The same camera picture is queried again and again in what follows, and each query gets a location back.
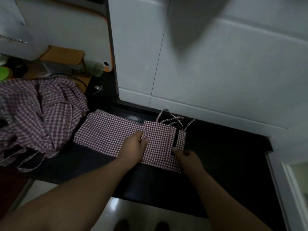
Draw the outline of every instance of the shoe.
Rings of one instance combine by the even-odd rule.
[[[154,231],[170,231],[170,228],[169,228],[169,225],[166,222],[160,221],[156,225],[156,228],[154,229]]]
[[[123,219],[118,221],[113,228],[113,231],[129,231],[128,221]]]

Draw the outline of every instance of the plaid cloth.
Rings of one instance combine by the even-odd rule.
[[[147,138],[149,143],[145,148],[141,163],[173,172],[181,173],[178,159],[172,155],[172,146],[176,128],[171,124],[180,122],[183,117],[175,117],[158,122],[144,121],[141,125],[137,122],[122,118],[102,110],[96,110],[87,116],[84,124],[74,136],[74,142],[106,155],[116,157],[124,140],[136,131],[143,131],[141,139]],[[165,121],[176,120],[166,125]],[[186,132],[179,130],[176,146],[183,151]]]
[[[43,153],[43,159],[55,157],[88,111],[85,95],[64,77],[6,80],[0,83],[0,99],[8,122],[8,126],[0,129],[1,166],[14,161],[26,147]],[[7,156],[16,146],[22,149]]]

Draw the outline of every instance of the checkered cloth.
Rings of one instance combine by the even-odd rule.
[[[74,136],[74,142],[106,155],[116,157],[124,140],[136,131],[143,131],[141,139],[147,138],[149,143],[144,151],[141,163],[181,173],[178,159],[172,155],[172,146],[176,128],[171,126],[180,122],[183,117],[175,117],[158,122],[137,122],[122,118],[102,110],[96,110],[87,116],[84,124]],[[164,122],[176,120],[166,125]],[[179,130],[176,146],[183,151],[185,145],[185,130]]]
[[[26,148],[36,151],[20,171],[31,171],[22,164],[39,152],[43,159],[55,157],[88,111],[85,95],[63,77],[6,80],[0,83],[0,99],[8,122],[0,129],[0,165],[13,162]],[[21,149],[14,152],[17,146]]]

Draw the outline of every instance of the person's left arm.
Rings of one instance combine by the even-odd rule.
[[[141,161],[148,140],[143,132],[125,139],[118,158],[65,182],[26,203],[0,221],[0,230],[90,230],[122,177]]]

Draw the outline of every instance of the black cable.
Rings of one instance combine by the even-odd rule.
[[[60,74],[63,74],[63,75],[66,75],[66,76],[68,76],[68,77],[72,77],[72,78],[78,80],[78,81],[81,82],[83,85],[85,85],[85,87],[86,87],[86,89],[87,89],[88,86],[87,86],[81,79],[76,78],[75,76],[72,76],[72,75],[69,75],[69,74],[66,74],[66,73],[53,73],[53,74],[50,74],[50,75],[48,75],[48,76],[54,76],[54,75],[60,75]]]

